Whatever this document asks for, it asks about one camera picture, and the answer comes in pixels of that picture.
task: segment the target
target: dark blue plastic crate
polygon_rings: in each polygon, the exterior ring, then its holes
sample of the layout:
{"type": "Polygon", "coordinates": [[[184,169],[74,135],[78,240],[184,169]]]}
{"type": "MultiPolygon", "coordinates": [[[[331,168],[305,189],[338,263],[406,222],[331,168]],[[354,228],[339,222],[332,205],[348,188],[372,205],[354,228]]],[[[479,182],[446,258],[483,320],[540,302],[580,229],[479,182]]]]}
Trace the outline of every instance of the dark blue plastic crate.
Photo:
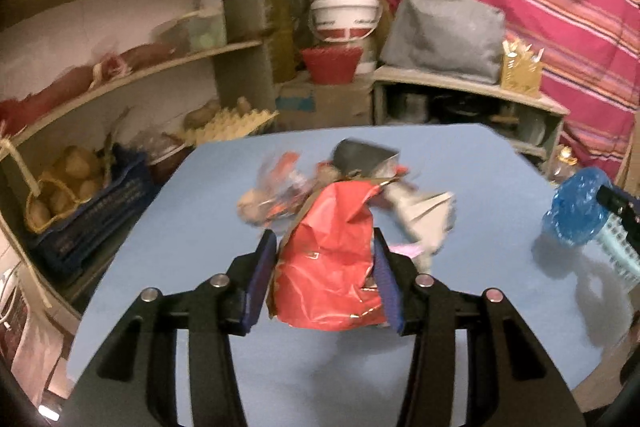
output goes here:
{"type": "Polygon", "coordinates": [[[34,235],[31,253],[56,279],[66,279],[111,233],[144,210],[158,193],[146,166],[146,154],[113,147],[113,182],[66,219],[34,235]]]}

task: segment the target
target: red wrapper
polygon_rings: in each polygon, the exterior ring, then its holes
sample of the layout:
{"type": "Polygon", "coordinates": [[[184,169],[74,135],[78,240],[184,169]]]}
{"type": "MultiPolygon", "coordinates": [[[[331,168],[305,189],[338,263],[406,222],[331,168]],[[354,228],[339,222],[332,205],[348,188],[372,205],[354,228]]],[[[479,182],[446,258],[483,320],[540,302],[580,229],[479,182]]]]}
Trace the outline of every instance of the red wrapper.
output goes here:
{"type": "Polygon", "coordinates": [[[290,234],[276,266],[278,318],[294,327],[351,330],[385,322],[373,268],[373,217],[367,201],[380,188],[366,181],[325,188],[290,234]]]}

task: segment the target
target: gray cloth cover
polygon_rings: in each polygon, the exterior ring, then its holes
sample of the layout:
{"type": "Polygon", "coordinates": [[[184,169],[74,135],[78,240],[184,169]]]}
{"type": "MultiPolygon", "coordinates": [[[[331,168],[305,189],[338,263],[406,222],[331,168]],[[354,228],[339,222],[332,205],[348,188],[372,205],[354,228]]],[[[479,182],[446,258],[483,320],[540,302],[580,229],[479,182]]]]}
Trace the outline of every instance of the gray cloth cover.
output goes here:
{"type": "Polygon", "coordinates": [[[380,59],[389,66],[496,84],[504,13],[477,0],[402,0],[380,59]]]}

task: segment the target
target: red bucket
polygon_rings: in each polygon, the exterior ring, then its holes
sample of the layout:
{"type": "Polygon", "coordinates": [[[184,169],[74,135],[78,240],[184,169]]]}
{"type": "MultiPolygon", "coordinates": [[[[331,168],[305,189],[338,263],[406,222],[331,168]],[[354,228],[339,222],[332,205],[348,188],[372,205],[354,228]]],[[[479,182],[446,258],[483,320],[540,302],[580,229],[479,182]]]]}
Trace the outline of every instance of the red bucket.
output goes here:
{"type": "Polygon", "coordinates": [[[362,48],[328,46],[300,50],[306,68],[315,84],[349,84],[358,67],[362,48]]]}

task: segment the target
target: blue tabletop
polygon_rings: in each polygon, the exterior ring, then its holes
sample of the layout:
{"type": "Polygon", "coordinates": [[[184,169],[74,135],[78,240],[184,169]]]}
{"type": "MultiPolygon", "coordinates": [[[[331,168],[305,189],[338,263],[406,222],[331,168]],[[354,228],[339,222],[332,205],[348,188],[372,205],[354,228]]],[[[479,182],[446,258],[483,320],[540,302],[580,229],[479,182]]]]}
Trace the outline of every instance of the blue tabletop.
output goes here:
{"type": "MultiPolygon", "coordinates": [[[[433,274],[451,289],[501,288],[538,336],[570,387],[600,363],[629,325],[631,311],[606,256],[591,243],[559,250],[539,237],[553,190],[480,125],[314,130],[206,144],[162,189],[120,248],[87,308],[67,365],[77,380],[140,290],[190,290],[253,251],[260,230],[236,214],[273,153],[296,150],[300,167],[329,158],[355,137],[400,150],[423,190],[455,193],[457,222],[433,274]]],[[[394,218],[374,210],[388,243],[407,241],[394,218]]],[[[464,423],[464,338],[458,336],[454,423],[464,423]]],[[[191,425],[186,335],[178,337],[178,420],[191,425]]],[[[390,329],[328,333],[269,320],[266,309],[247,337],[231,338],[238,386],[250,426],[388,427],[396,424],[413,339],[390,329]]]]}

